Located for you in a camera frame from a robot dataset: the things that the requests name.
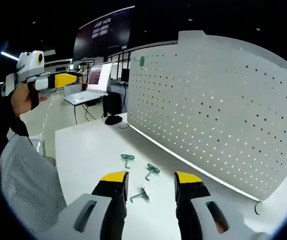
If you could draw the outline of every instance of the laptop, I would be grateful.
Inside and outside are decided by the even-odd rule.
[[[65,96],[63,99],[77,106],[106,96],[112,65],[112,62],[93,65],[90,69],[86,91]]]

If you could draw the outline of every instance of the dark ceiling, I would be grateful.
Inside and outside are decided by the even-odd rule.
[[[0,6],[0,51],[18,57],[25,51],[55,49],[56,55],[47,57],[46,61],[72,58],[80,26],[132,5],[136,7],[128,48],[177,40],[178,31],[182,30],[203,30],[209,35],[259,45],[287,60],[287,1],[272,0],[123,0],[74,5],[48,2],[32,5],[31,9],[3,5]],[[0,81],[15,66],[16,61],[0,56]]]

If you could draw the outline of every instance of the large display screen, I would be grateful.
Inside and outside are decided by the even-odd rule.
[[[75,38],[73,60],[104,57],[126,47],[134,7],[109,13],[82,26]]]
[[[106,92],[112,65],[113,64],[111,62],[107,62],[93,66],[90,70],[87,90],[99,90]]]

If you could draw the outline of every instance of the floor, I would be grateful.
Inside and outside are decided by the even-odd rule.
[[[53,92],[49,99],[41,102],[34,110],[26,112],[20,116],[25,122],[30,136],[40,135],[45,140],[46,156],[56,158],[55,151],[55,132],[59,129],[74,126],[75,115],[74,107],[63,99],[64,91]],[[86,123],[85,109],[82,105],[76,107],[76,119],[78,124]],[[95,119],[103,115],[102,102],[88,107],[90,113]],[[89,121],[94,119],[87,114]]]

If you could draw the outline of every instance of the person's hand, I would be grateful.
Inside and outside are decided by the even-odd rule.
[[[32,108],[32,102],[28,97],[28,84],[22,83],[11,96],[11,105],[14,114],[18,117],[20,114],[28,112]],[[44,102],[48,99],[46,96],[39,96],[39,102]]]

